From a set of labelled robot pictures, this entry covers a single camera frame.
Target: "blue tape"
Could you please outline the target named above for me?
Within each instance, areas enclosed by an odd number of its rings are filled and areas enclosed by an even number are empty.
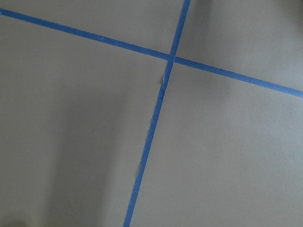
[[[126,212],[126,216],[125,216],[125,220],[124,220],[124,224],[123,227],[129,227],[131,220],[132,220],[132,216],[134,213],[134,207],[138,198],[138,193],[139,193],[139,189],[140,189],[140,185],[142,182],[142,178],[143,178],[143,174],[144,174],[144,170],[146,167],[146,163],[147,163],[147,158],[151,149],[151,145],[152,145],[152,140],[153,140],[153,136],[156,130],[156,126],[157,126],[157,122],[159,119],[159,115],[160,115],[160,111],[161,111],[161,107],[162,107],[162,103],[163,103],[163,99],[164,99],[164,95],[165,95],[165,91],[169,82],[169,77],[170,77],[170,73],[172,70],[172,66],[174,64],[174,60],[176,57],[176,53],[177,53],[177,49],[178,49],[178,45],[180,42],[180,38],[181,38],[181,34],[182,34],[182,30],[183,30],[183,26],[184,26],[184,22],[185,22],[185,18],[187,15],[187,11],[188,11],[188,7],[190,4],[190,0],[184,0],[183,6],[182,6],[182,11],[180,14],[180,18],[179,18],[179,22],[176,28],[176,32],[175,32],[175,36],[174,36],[174,40],[170,49],[170,54],[169,54],[169,59],[164,71],[164,79],[163,79],[163,84],[160,88],[159,91],[159,95],[157,98],[157,103],[154,109],[154,113],[152,116],[152,120],[151,120],[151,125],[150,125],[150,129],[148,131],[147,134],[147,138],[146,138],[146,142],[145,142],[145,146],[144,146],[144,150],[143,150],[143,154],[142,154],[142,158],[141,158],[141,162],[140,162],[140,169],[139,169],[139,173],[136,177],[136,180],[134,182],[134,188],[133,188],[133,192],[132,192],[132,196],[131,199],[129,201],[128,204],[128,208],[127,208],[127,212]]]
[[[141,47],[141,46],[137,46],[137,45],[134,45],[134,44],[129,44],[129,43],[122,42],[122,41],[119,41],[119,40],[116,40],[116,39],[111,39],[111,38],[108,38],[108,37],[105,37],[105,36],[102,36],[102,35],[97,35],[97,34],[94,34],[94,33],[86,32],[86,31],[79,30],[79,29],[72,28],[72,27],[68,27],[68,26],[65,26],[65,25],[60,25],[60,24],[57,24],[57,23],[54,23],[54,22],[38,19],[38,18],[35,18],[35,17],[31,17],[31,16],[21,14],[21,13],[16,13],[16,12],[13,12],[13,11],[9,11],[9,10],[6,10],[6,9],[0,8],[0,15],[4,15],[4,16],[7,16],[7,17],[12,17],[12,18],[19,19],[19,20],[23,20],[23,21],[30,22],[30,23],[33,23],[33,24],[36,24],[36,25],[41,25],[41,26],[44,26],[44,27],[52,28],[52,29],[55,29],[55,30],[58,30],[58,31],[62,31],[62,32],[66,32],[66,33],[69,33],[69,34],[81,36],[81,37],[84,37],[84,38],[87,38],[87,39],[92,39],[92,40],[102,42],[102,43],[106,43],[106,44],[109,44],[109,45],[122,47],[122,48],[125,48],[125,49],[128,49],[128,50],[131,50],[131,51],[147,54],[147,55],[157,57],[157,58],[161,58],[161,59],[164,59],[164,60],[168,60],[168,58],[169,58],[169,55],[167,53],[162,53],[162,52],[159,52],[159,51],[151,50],[151,49]]]
[[[236,72],[231,72],[231,71],[227,71],[227,70],[223,70],[214,66],[210,66],[210,65],[205,65],[199,62],[195,62],[195,61],[191,61],[191,60],[187,60],[184,58],[180,58],[180,57],[176,57],[175,58],[175,63],[179,63],[182,65],[186,65],[192,68],[196,68],[196,69],[200,69],[200,70],[204,70],[204,71],[208,71],[208,72],[212,72],[221,76],[225,76],[225,77],[229,77],[229,78],[233,78],[233,79],[237,79],[237,80],[241,80],[247,83],[251,83],[254,85],[258,85],[261,87],[266,87],[275,91],[279,91],[279,92],[283,92],[289,95],[293,95],[293,96],[297,96],[297,97],[301,97],[303,98],[303,91],[299,91],[293,88],[289,88],[289,87],[285,87],[282,85],[278,85],[278,84],[274,84],[271,82],[267,82],[261,79],[256,79],[253,77],[248,77]]]

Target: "gray surface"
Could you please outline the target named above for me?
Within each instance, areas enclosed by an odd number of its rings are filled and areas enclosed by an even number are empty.
[[[1,0],[0,8],[169,52],[182,0]]]
[[[174,65],[132,227],[301,227],[303,99]]]
[[[0,27],[0,226],[122,226],[166,62]]]
[[[192,0],[177,56],[303,90],[303,1]]]

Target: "blue painter's tape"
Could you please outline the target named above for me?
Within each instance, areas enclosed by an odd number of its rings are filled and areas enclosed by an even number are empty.
[[[275,91],[279,91],[279,92],[283,92],[289,95],[293,95],[293,96],[297,96],[297,97],[301,97],[303,98],[303,91],[299,91],[296,89],[292,89],[289,87],[285,87],[282,85],[278,85],[278,84],[274,84],[271,82],[267,82],[261,79],[256,79],[253,77],[248,77],[236,72],[231,72],[231,71],[227,71],[227,70],[223,70],[214,66],[210,66],[210,65],[205,65],[199,62],[195,62],[195,61],[191,61],[191,60],[187,60],[184,58],[180,58],[180,57],[176,57],[175,58],[175,63],[179,63],[182,65],[186,65],[192,68],[196,68],[196,69],[200,69],[200,70],[204,70],[204,71],[208,71],[208,72],[212,72],[221,76],[225,76],[225,77],[229,77],[229,78],[233,78],[233,79],[237,79],[237,80],[241,80],[247,83],[251,83],[254,85],[258,85],[261,87],[266,87]]]
[[[153,136],[156,130],[156,126],[157,126],[157,122],[158,122],[158,118],[160,115],[160,111],[161,111],[161,107],[162,107],[162,103],[163,103],[163,99],[164,99],[164,95],[165,95],[165,91],[169,82],[169,77],[170,77],[170,73],[172,70],[172,66],[176,57],[176,53],[177,53],[177,49],[178,49],[178,45],[180,42],[180,38],[181,38],[181,34],[182,34],[182,30],[183,30],[183,26],[184,26],[184,22],[186,19],[186,15],[187,15],[187,11],[188,11],[188,7],[190,4],[190,0],[184,0],[183,6],[182,6],[182,10],[181,10],[181,14],[179,17],[179,22],[176,28],[176,32],[175,32],[175,36],[174,36],[174,40],[170,49],[170,54],[169,54],[169,58],[168,58],[168,62],[164,71],[164,78],[163,78],[163,84],[160,88],[159,91],[159,95],[157,98],[157,103],[154,109],[154,113],[152,116],[152,120],[151,120],[151,125],[150,125],[150,129],[149,132],[147,134],[147,138],[145,141],[145,146],[144,146],[144,150],[143,150],[143,154],[142,154],[142,158],[141,158],[141,162],[140,162],[140,169],[139,169],[139,173],[136,177],[136,180],[134,182],[134,188],[133,188],[133,192],[131,195],[131,199],[129,201],[128,204],[128,208],[127,208],[127,212],[126,212],[126,216],[125,216],[125,220],[124,220],[124,224],[123,227],[129,227],[131,220],[132,220],[132,216],[134,213],[134,207],[137,201],[137,197],[138,197],[138,193],[139,193],[139,189],[140,189],[140,185],[142,182],[142,178],[143,178],[143,174],[144,174],[144,170],[146,167],[146,163],[147,163],[147,158],[151,149],[151,145],[152,145],[152,140],[153,140]]]
[[[162,52],[159,52],[159,51],[151,50],[151,49],[141,47],[141,46],[137,46],[137,45],[134,45],[134,44],[129,44],[129,43],[122,42],[122,41],[112,39],[112,38],[108,38],[108,37],[105,37],[105,36],[102,36],[102,35],[97,35],[97,34],[94,34],[94,33],[86,32],[86,31],[79,30],[79,29],[72,28],[72,27],[68,27],[68,26],[65,26],[65,25],[60,25],[60,24],[57,24],[57,23],[54,23],[54,22],[38,19],[38,18],[35,18],[35,17],[31,17],[31,16],[21,14],[21,13],[16,13],[16,12],[13,12],[13,11],[9,11],[9,10],[6,10],[6,9],[1,9],[0,8],[0,14],[2,14],[4,16],[7,16],[7,17],[12,17],[12,18],[15,18],[15,19],[30,22],[30,23],[33,23],[33,24],[36,24],[36,25],[41,25],[41,26],[44,26],[44,27],[48,27],[48,28],[58,30],[58,31],[66,32],[66,33],[69,33],[69,34],[81,36],[81,37],[84,37],[84,38],[87,38],[87,39],[92,39],[92,40],[99,41],[99,42],[102,42],[102,43],[106,43],[106,44],[109,44],[109,45],[122,47],[122,48],[125,48],[125,49],[128,49],[128,50],[131,50],[131,51],[147,54],[147,55],[157,57],[157,58],[161,58],[161,59],[164,59],[164,60],[168,60],[168,58],[169,58],[169,54],[167,54],[167,53],[162,53]]]

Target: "floor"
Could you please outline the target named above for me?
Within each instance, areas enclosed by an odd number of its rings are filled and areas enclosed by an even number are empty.
[[[303,1],[1,0],[0,227],[300,227]]]

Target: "gray floor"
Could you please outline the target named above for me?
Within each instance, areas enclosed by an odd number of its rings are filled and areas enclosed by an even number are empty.
[[[0,8],[169,53],[183,1]],[[303,90],[303,1],[193,0],[177,56]],[[0,16],[0,227],[121,227],[166,61]],[[132,227],[301,227],[303,99],[174,64]]]

